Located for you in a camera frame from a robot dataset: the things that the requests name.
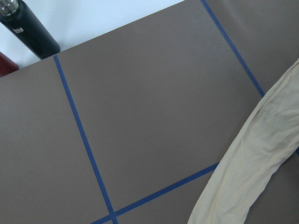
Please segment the cream long-sleeve graphic shirt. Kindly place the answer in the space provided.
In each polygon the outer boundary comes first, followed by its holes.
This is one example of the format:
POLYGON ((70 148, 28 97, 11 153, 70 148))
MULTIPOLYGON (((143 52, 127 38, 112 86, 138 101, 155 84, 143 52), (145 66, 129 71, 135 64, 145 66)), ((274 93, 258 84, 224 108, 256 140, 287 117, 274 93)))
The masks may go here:
POLYGON ((272 175, 299 146, 299 64, 269 89, 196 202, 190 224, 243 224, 272 175))

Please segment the brown paper table cover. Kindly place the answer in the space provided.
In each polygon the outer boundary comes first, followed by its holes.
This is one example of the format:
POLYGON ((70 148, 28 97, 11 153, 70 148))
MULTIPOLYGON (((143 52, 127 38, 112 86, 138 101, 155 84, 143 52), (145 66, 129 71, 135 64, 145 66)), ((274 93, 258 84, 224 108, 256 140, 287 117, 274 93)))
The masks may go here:
POLYGON ((1 223, 187 223, 298 57, 298 1, 185 0, 2 77, 1 223))

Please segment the red cylindrical bottle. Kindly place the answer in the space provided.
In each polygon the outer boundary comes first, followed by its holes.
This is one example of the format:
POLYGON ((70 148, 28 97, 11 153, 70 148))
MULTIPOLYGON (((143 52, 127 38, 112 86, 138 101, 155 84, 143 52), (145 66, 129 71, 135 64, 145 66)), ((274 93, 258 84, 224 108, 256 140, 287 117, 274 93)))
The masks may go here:
POLYGON ((6 76, 17 70, 19 70, 19 66, 2 52, 0 52, 0 76, 6 76))

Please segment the black water bottle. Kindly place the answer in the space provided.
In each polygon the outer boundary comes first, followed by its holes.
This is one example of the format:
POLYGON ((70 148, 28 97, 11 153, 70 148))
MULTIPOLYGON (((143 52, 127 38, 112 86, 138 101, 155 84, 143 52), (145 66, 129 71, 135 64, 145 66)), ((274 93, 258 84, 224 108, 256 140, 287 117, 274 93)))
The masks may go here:
POLYGON ((22 0, 0 2, 0 22, 39 59, 60 52, 60 46, 22 0))

